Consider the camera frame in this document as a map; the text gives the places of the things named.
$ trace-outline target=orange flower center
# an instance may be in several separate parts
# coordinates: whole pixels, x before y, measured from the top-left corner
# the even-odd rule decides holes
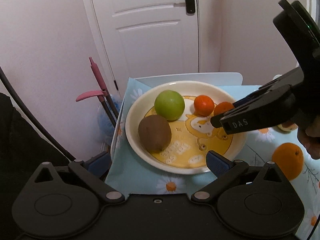
[[[167,191],[175,191],[177,188],[176,184],[172,181],[168,182],[165,187],[167,188]]]
[[[263,128],[263,129],[260,129],[260,130],[259,130],[259,132],[260,132],[260,133],[263,133],[263,134],[268,133],[268,131],[269,131],[269,128]]]
[[[316,224],[316,222],[317,222],[317,217],[316,216],[313,216],[312,218],[311,218],[311,225],[314,227],[315,226],[315,224]]]

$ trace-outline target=door hinge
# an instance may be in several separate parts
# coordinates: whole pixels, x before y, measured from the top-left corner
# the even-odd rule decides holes
[[[114,80],[113,82],[115,83],[116,89],[119,91],[119,88],[118,88],[117,82],[116,82],[115,80]]]

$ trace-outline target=plate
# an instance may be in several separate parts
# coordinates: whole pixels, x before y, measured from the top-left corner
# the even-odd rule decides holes
[[[185,111],[174,122],[169,122],[172,131],[170,145],[161,153],[150,154],[140,143],[138,126],[148,115],[156,114],[154,101],[164,90],[174,90],[185,100]],[[139,97],[131,106],[125,131],[128,142],[135,153],[150,165],[176,174],[198,174],[209,171],[205,156],[209,150],[215,150],[229,160],[233,160],[243,148],[246,133],[227,135],[223,128],[213,128],[209,117],[194,115],[193,100],[199,95],[207,95],[219,104],[235,100],[218,87],[203,82],[177,81],[152,88]]]

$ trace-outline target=door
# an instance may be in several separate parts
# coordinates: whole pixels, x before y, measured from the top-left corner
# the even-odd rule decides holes
[[[121,96],[129,77],[198,72],[197,11],[185,0],[92,1]]]

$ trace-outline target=floral tablecloth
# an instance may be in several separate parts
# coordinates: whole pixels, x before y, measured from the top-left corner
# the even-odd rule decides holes
[[[258,89],[259,86],[225,86],[221,87],[235,100],[239,100]],[[122,192],[129,194],[175,194],[194,192],[216,179],[211,173],[197,175],[176,175],[161,171],[142,159],[132,150],[125,136],[125,119],[131,105],[139,96],[151,88],[134,79],[129,79],[124,97],[120,129],[117,136],[116,148],[106,183]],[[297,140],[297,131],[284,133],[278,128],[266,128],[248,133],[244,148],[237,159],[242,159],[252,166],[263,166],[271,161],[275,149],[286,142],[300,147],[303,152],[300,174],[291,184],[297,191],[305,207],[305,217],[297,231],[297,237],[307,239],[316,218],[320,214],[320,160],[311,159],[304,147]],[[320,240],[320,230],[316,229],[312,240]]]

